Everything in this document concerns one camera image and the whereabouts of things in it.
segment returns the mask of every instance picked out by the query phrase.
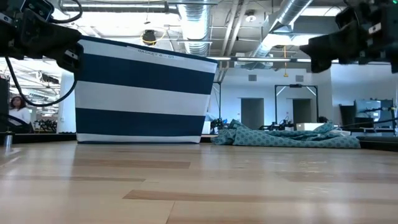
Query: gray door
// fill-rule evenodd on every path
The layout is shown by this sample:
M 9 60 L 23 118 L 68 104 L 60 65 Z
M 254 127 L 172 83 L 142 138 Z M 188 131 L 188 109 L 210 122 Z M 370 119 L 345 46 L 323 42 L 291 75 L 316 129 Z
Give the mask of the gray door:
M 293 99 L 293 122 L 311 123 L 311 99 Z
M 259 129 L 264 125 L 264 99 L 242 98 L 242 123 L 251 129 Z

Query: crumpled fabric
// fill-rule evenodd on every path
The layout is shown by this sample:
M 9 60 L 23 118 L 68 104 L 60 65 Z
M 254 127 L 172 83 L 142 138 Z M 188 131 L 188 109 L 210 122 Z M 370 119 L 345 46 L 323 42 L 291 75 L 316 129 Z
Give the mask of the crumpled fabric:
M 233 146 L 361 148 L 357 138 L 331 133 L 332 130 L 333 123 L 325 123 L 313 131 L 261 131 L 232 120 L 228 128 L 219 130 L 211 141 L 216 145 Z

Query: person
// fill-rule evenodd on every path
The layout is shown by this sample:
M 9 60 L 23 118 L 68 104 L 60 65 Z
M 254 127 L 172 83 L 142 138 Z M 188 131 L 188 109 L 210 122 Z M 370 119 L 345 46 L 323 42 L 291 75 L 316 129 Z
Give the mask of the person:
M 25 101 L 20 96 L 15 96 L 12 98 L 10 102 L 9 115 L 25 121 L 26 124 L 30 123 L 30 112 L 26 107 Z M 10 122 L 17 126 L 23 125 L 20 122 L 11 119 Z

